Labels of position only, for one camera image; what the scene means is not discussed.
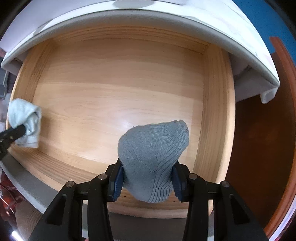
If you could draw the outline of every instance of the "folded cloth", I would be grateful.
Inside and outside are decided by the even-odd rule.
[[[26,133],[15,143],[21,147],[38,147],[41,108],[23,99],[14,99],[8,106],[8,121],[12,128],[23,124]]]
[[[189,131],[182,120],[128,130],[118,142],[123,186],[138,200],[163,202],[173,190],[172,167],[188,144]]]

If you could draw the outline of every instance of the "silver bolt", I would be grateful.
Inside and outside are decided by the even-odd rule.
[[[189,177],[191,180],[195,180],[195,179],[197,179],[197,175],[196,175],[195,173],[190,173],[190,174],[188,175],[188,177]]]
[[[73,187],[73,185],[74,185],[73,181],[69,181],[69,182],[66,183],[67,188],[71,188],[71,187]]]
[[[100,174],[100,175],[98,176],[98,178],[99,178],[100,180],[105,180],[105,179],[107,178],[107,175],[106,175],[105,173],[102,173],[102,174]]]
[[[225,187],[225,188],[227,188],[227,187],[230,186],[229,183],[228,183],[227,181],[223,181],[223,182],[221,182],[221,184],[222,184],[222,186]]]

